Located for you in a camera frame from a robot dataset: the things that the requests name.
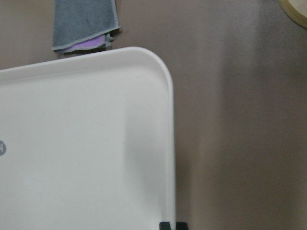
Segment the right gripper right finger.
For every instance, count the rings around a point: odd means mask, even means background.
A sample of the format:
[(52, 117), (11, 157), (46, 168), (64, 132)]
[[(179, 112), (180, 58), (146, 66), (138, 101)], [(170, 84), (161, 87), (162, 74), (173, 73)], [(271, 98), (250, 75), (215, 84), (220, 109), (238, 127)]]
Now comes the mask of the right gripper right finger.
[(189, 230), (187, 222), (176, 222), (176, 230)]

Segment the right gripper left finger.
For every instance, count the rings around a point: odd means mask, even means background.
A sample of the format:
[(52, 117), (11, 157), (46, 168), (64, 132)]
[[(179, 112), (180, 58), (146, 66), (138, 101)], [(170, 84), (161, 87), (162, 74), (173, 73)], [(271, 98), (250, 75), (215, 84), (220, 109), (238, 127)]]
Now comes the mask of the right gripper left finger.
[(171, 230), (170, 222), (160, 222), (159, 230)]

